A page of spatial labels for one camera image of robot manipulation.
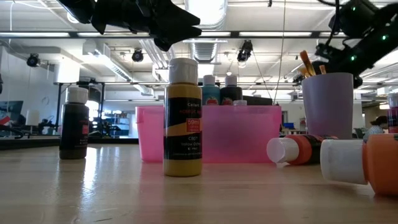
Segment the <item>pink plastic bin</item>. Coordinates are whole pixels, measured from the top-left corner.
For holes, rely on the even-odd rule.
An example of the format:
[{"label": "pink plastic bin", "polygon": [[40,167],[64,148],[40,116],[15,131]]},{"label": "pink plastic bin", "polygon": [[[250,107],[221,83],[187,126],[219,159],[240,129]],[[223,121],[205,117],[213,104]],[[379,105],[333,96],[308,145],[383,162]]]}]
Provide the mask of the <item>pink plastic bin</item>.
[{"label": "pink plastic bin", "polygon": [[[138,106],[136,116],[141,159],[162,162],[164,107]],[[203,106],[203,162],[271,162],[266,147],[281,121],[280,106]]]}]

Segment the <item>white cap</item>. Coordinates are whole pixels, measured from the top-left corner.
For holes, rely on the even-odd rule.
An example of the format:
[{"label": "white cap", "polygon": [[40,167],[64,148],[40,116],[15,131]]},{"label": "white cap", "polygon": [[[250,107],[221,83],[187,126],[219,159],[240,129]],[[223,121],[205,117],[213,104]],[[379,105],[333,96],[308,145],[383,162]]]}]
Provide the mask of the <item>white cap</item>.
[{"label": "white cap", "polygon": [[68,100],[71,103],[83,103],[86,104],[88,100],[88,90],[80,87],[69,87],[68,88]]},{"label": "white cap", "polygon": [[216,77],[213,75],[205,75],[203,77],[203,85],[216,85]]},{"label": "white cap", "polygon": [[236,75],[225,77],[225,86],[238,85],[238,78]]},{"label": "white cap", "polygon": [[247,106],[248,102],[246,100],[234,100],[234,106]]},{"label": "white cap", "polygon": [[39,125],[40,113],[38,110],[27,110],[26,114],[26,126],[37,126]]},{"label": "white cap", "polygon": [[198,84],[198,62],[190,58],[175,58],[169,63],[170,83]]},{"label": "white cap", "polygon": [[294,161],[299,151],[299,145],[291,138],[273,138],[267,144],[268,158],[275,163]]},{"label": "white cap", "polygon": [[391,93],[387,96],[390,108],[398,107],[398,93]]},{"label": "white cap", "polygon": [[353,184],[367,184],[363,171],[362,140],[323,140],[323,178]]}]

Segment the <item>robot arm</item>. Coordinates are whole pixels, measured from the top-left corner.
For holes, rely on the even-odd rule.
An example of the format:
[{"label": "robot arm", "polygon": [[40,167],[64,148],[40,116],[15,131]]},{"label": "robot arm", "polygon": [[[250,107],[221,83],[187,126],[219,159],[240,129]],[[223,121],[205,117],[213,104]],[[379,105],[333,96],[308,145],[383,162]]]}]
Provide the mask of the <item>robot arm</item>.
[{"label": "robot arm", "polygon": [[319,44],[315,55],[328,62],[314,62],[314,67],[325,64],[328,72],[352,73],[357,88],[362,85],[359,75],[398,47],[398,3],[378,9],[368,0],[351,0],[340,9],[340,15],[338,29],[349,39],[361,40],[343,50]]},{"label": "robot arm", "polygon": [[148,32],[158,48],[168,51],[172,44],[197,37],[194,26],[200,19],[174,5],[171,0],[57,0],[75,19],[92,24],[101,34],[106,25]]}]

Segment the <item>ceiling duct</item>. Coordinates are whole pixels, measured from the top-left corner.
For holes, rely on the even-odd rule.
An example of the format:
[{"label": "ceiling duct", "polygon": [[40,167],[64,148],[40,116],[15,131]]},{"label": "ceiling duct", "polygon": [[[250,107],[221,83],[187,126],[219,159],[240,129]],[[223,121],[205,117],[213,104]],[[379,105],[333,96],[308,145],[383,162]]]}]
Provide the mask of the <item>ceiling duct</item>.
[{"label": "ceiling duct", "polygon": [[[185,0],[185,10],[200,18],[202,30],[222,30],[225,24],[228,0]],[[218,50],[218,44],[194,43],[191,45],[193,58],[199,63],[211,63]]]}]

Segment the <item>wooden table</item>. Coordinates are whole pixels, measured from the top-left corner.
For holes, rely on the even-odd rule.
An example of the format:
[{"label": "wooden table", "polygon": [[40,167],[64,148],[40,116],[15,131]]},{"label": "wooden table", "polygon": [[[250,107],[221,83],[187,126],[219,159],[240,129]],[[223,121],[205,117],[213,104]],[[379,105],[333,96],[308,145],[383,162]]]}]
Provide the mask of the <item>wooden table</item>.
[{"label": "wooden table", "polygon": [[80,161],[57,150],[0,151],[0,223],[398,223],[398,199],[327,182],[319,166],[205,164],[173,178],[137,146],[91,146]]}]

